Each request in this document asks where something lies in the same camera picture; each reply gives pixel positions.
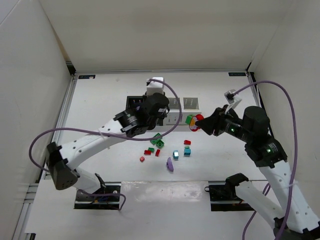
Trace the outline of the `red flower lego piece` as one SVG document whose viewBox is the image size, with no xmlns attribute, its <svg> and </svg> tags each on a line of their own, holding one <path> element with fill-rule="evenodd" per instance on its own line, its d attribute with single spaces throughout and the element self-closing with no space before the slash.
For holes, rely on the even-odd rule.
<svg viewBox="0 0 320 240">
<path fill-rule="evenodd" d="M 190 119 L 190 122 L 188 124 L 189 126 L 189 129 L 192 131 L 192 132 L 196 132 L 200 129 L 200 127 L 197 126 L 197 122 L 198 121 L 201 121 L 203 120 L 204 117 L 202 114 L 197 114 L 197 115 L 193 115 Z"/>
</svg>

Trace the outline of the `small green lego brick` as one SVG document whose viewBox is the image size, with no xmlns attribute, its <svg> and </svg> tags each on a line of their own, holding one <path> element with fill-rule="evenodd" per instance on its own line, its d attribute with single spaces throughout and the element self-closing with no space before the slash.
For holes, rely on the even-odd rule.
<svg viewBox="0 0 320 240">
<path fill-rule="evenodd" d="M 186 123 L 187 125 L 189 125 L 189 124 L 191 123 L 193 117 L 194 117 L 194 115 L 189 114 L 189 115 L 186 117 L 186 119 L 185 119 L 185 123 Z"/>
</svg>

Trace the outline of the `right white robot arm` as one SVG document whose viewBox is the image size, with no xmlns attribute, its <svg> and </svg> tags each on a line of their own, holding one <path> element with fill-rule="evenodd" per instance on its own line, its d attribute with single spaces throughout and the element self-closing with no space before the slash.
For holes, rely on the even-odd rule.
<svg viewBox="0 0 320 240">
<path fill-rule="evenodd" d="M 279 203 L 256 189 L 242 173 L 225 180 L 231 196 L 247 202 L 281 240 L 318 240 L 320 219 L 296 182 L 290 182 L 292 169 L 281 144 L 268 133 L 269 122 L 265 110 L 258 106 L 247 107 L 242 118 L 224 106 L 209 117 L 197 118 L 194 124 L 208 135 L 227 133 L 242 140 L 246 154 L 265 176 Z"/>
</svg>

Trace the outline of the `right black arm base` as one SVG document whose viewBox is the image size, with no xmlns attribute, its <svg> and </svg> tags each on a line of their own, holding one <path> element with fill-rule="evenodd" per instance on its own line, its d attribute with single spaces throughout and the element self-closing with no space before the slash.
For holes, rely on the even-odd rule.
<svg viewBox="0 0 320 240">
<path fill-rule="evenodd" d="M 208 186 L 204 187 L 204 191 L 209 194 L 212 212 L 253 211 L 253 208 L 248 203 L 227 189 L 225 182 L 211 181 Z"/>
</svg>

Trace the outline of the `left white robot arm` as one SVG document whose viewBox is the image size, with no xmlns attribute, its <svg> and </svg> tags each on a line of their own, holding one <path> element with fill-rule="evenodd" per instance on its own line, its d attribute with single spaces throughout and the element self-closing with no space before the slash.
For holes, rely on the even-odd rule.
<svg viewBox="0 0 320 240">
<path fill-rule="evenodd" d="M 148 96 L 139 106 L 130 107 L 115 115 L 97 130 L 72 142 L 46 147 L 46 164 L 57 190 L 71 186 L 94 193 L 102 186 L 98 174 L 91 174 L 79 165 L 95 154 L 127 139 L 152 130 L 158 119 L 163 120 L 169 112 L 169 99 L 160 93 Z"/>
</svg>

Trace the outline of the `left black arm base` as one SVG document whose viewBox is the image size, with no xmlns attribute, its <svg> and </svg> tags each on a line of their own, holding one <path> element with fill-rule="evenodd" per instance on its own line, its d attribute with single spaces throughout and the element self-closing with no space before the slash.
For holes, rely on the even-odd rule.
<svg viewBox="0 0 320 240">
<path fill-rule="evenodd" d="M 119 210 L 120 209 L 120 182 L 105 182 L 105 190 L 99 190 L 89 196 L 77 190 L 74 200 L 75 210 Z"/>
</svg>

